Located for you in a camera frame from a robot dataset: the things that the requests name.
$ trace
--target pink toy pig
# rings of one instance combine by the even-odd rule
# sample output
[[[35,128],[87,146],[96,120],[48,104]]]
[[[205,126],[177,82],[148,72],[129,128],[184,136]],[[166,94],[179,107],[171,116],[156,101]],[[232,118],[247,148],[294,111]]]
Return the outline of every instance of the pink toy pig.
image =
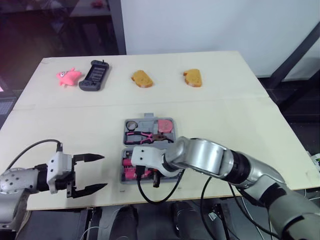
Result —
[[[73,67],[70,71],[62,71],[57,73],[56,77],[60,79],[60,86],[62,84],[73,86],[76,84],[81,75],[82,73],[80,71],[75,71],[75,68]]]

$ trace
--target black phone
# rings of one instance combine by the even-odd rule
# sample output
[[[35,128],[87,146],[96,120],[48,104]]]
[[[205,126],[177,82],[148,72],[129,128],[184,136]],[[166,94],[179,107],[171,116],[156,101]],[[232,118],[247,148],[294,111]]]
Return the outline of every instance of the black phone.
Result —
[[[79,87],[83,91],[99,91],[101,88],[104,76],[109,69],[109,64],[104,60],[91,61],[91,68],[83,81],[79,82]]]

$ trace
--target black cable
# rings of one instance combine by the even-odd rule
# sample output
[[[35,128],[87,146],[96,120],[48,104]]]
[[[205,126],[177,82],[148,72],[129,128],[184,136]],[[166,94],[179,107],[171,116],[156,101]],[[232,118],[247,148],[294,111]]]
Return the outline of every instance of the black cable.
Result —
[[[9,164],[9,166],[6,168],[6,170],[9,170],[14,164],[15,162],[23,155],[25,154],[27,151],[29,151],[30,149],[32,149],[33,147],[39,145],[39,144],[43,144],[43,143],[47,143],[47,142],[54,142],[56,143],[56,151],[62,151],[62,144],[60,141],[55,140],[55,139],[45,139],[45,140],[41,140],[41,141],[37,141],[36,143],[28,146],[25,150],[23,150],[22,152],[20,152],[20,154],[18,156],[15,157],[15,159],[13,159],[13,161]]]
[[[167,201],[167,200],[171,197],[172,194],[174,194],[174,192],[175,192],[176,188],[178,187],[178,185],[179,185],[179,183],[180,183],[180,181],[181,181],[182,176],[184,175],[184,173],[185,173],[185,170],[183,169],[182,172],[181,172],[181,174],[180,174],[180,176],[179,176],[179,178],[178,178],[178,180],[176,181],[176,184],[174,185],[172,191],[169,193],[168,196],[166,196],[164,199],[162,199],[162,200],[160,200],[160,201],[152,201],[152,200],[150,200],[150,199],[145,195],[144,191],[143,191],[142,188],[141,188],[141,183],[140,183],[140,181],[141,181],[141,175],[140,175],[140,176],[137,175],[137,177],[136,177],[136,181],[137,181],[137,184],[138,184],[139,192],[141,193],[142,197],[143,197],[148,203],[150,203],[150,204],[155,204],[155,205],[156,205],[156,204],[162,204],[162,203],[164,203],[165,201]]]
[[[241,212],[243,213],[243,215],[244,215],[253,225],[257,226],[259,229],[261,229],[262,231],[264,231],[266,234],[269,234],[269,235],[271,235],[271,236],[274,236],[274,237],[277,238],[277,239],[280,239],[280,237],[279,237],[277,234],[275,234],[275,233],[273,233],[273,232],[270,232],[269,230],[265,229],[263,226],[259,225],[258,223],[256,223],[254,220],[252,220],[252,219],[249,217],[249,215],[245,212],[245,210],[244,210],[244,209],[242,208],[242,206],[240,205],[240,203],[239,203],[239,201],[238,201],[238,199],[237,199],[237,197],[236,197],[235,191],[234,191],[234,189],[232,188],[231,184],[230,184],[230,183],[228,183],[228,184],[229,184],[229,187],[230,187],[230,189],[231,189],[233,198],[234,198],[236,204],[238,205],[239,209],[240,209]]]
[[[221,218],[218,214],[216,214],[216,216],[221,220],[221,222],[223,221],[222,218]],[[226,226],[226,228],[229,230],[229,232],[230,232],[236,239],[240,240],[240,238],[238,238],[237,235],[236,235],[233,231],[230,230],[230,228],[228,227],[227,224],[226,224],[225,226]]]
[[[204,196],[205,196],[205,191],[206,191],[206,189],[207,189],[207,186],[208,186],[211,178],[212,178],[212,177],[209,177],[209,178],[208,178],[208,180],[206,181],[206,183],[205,183],[205,185],[203,186],[203,189],[202,189],[201,198],[200,198],[200,215],[201,215],[201,220],[202,220],[202,223],[203,223],[205,229],[207,230],[207,232],[209,233],[209,235],[211,236],[211,238],[212,238],[213,240],[215,240],[216,237],[211,233],[211,231],[210,231],[210,229],[209,229],[209,227],[208,227],[208,225],[207,225],[207,223],[206,223],[206,221],[205,221],[205,217],[204,217],[204,213],[203,213],[203,200],[204,200]],[[221,221],[223,221],[218,214],[216,214],[216,216],[217,216]],[[233,235],[236,239],[240,240],[240,239],[237,237],[237,235],[236,235],[233,231],[230,230],[230,228],[227,226],[227,224],[226,224],[225,226],[226,226],[226,228],[229,230],[229,232],[232,233],[232,235]]]
[[[210,231],[207,223],[206,223],[206,220],[205,220],[205,217],[204,217],[204,210],[203,210],[203,201],[204,201],[204,195],[205,195],[205,191],[206,191],[206,188],[208,186],[208,183],[210,182],[211,180],[211,176],[208,178],[208,180],[205,182],[204,186],[203,186],[203,189],[202,189],[202,193],[201,193],[201,198],[200,198],[200,215],[201,215],[201,220],[202,220],[202,223],[206,229],[206,231],[208,232],[208,234],[210,235],[210,237],[215,240],[217,239],[214,234]]]

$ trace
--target pink pliers handle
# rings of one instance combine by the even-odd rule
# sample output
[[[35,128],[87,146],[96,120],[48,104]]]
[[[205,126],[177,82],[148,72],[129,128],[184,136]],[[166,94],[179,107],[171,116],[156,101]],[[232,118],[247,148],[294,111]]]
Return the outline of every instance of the pink pliers handle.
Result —
[[[125,133],[126,136],[140,135],[146,137],[141,141],[125,141],[124,144],[127,145],[141,145],[141,144],[152,144],[154,142],[152,136],[153,133],[149,131],[128,131]]]

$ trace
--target white wall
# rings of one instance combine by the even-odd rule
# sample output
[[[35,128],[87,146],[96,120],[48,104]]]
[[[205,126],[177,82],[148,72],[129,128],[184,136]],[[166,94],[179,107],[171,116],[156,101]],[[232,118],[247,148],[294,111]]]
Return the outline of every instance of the white wall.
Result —
[[[259,77],[320,21],[319,0],[121,0],[121,8],[127,54],[237,50]],[[320,41],[289,78],[309,77],[319,64]]]

